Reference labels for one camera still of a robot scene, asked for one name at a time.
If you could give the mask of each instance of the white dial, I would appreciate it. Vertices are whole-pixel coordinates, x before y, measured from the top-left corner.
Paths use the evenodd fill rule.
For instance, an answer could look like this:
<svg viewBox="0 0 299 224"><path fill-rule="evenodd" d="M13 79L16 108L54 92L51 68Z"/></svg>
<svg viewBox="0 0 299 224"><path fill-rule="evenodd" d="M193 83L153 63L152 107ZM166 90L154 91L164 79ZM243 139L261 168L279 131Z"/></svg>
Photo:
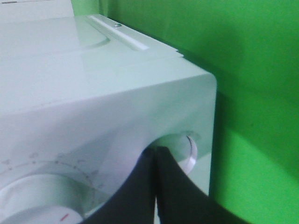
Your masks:
<svg viewBox="0 0 299 224"><path fill-rule="evenodd" d="M0 190L1 224L77 224L88 187L61 175L32 175Z"/></svg>

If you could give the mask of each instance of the green background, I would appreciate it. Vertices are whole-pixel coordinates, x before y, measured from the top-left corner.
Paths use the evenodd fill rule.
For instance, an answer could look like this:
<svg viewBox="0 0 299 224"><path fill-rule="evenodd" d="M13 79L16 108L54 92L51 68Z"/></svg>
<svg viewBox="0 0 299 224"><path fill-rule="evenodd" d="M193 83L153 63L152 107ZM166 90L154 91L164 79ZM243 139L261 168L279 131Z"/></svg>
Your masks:
<svg viewBox="0 0 299 224"><path fill-rule="evenodd" d="M212 72L211 196L255 224L299 224L299 1L72 2L75 14L101 11Z"/></svg>

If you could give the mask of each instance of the red indicator mark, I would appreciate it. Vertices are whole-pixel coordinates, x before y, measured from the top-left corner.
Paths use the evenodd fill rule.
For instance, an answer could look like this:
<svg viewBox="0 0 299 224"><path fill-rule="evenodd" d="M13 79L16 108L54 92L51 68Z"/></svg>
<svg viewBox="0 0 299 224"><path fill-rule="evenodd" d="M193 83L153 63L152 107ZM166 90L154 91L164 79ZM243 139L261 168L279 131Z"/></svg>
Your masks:
<svg viewBox="0 0 299 224"><path fill-rule="evenodd" d="M69 213L65 214L65 216L63 216L63 217L60 219L60 221L61 221L61 222L64 221L68 216L69 216Z"/></svg>

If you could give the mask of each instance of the white washing machine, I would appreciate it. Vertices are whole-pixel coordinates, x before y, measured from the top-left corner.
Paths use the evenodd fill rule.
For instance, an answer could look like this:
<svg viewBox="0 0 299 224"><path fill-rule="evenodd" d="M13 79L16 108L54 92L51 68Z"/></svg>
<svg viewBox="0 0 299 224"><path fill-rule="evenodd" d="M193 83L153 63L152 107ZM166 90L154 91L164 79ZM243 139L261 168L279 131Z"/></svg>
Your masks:
<svg viewBox="0 0 299 224"><path fill-rule="evenodd" d="M50 11L54 1L3 2L0 12ZM153 142L208 194L214 76L109 18L73 17L64 3L65 14L0 17L0 223L80 222Z"/></svg>

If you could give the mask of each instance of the machine top panel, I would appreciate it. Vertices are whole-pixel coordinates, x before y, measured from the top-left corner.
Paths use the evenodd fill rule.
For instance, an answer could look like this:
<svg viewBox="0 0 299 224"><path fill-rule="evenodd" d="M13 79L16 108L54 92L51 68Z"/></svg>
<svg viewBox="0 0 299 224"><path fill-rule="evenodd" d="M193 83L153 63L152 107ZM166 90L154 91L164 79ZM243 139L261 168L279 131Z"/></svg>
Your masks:
<svg viewBox="0 0 299 224"><path fill-rule="evenodd" d="M0 0L0 23L73 16L71 0Z"/></svg>
<svg viewBox="0 0 299 224"><path fill-rule="evenodd" d="M206 72L101 15L0 23L0 115Z"/></svg>

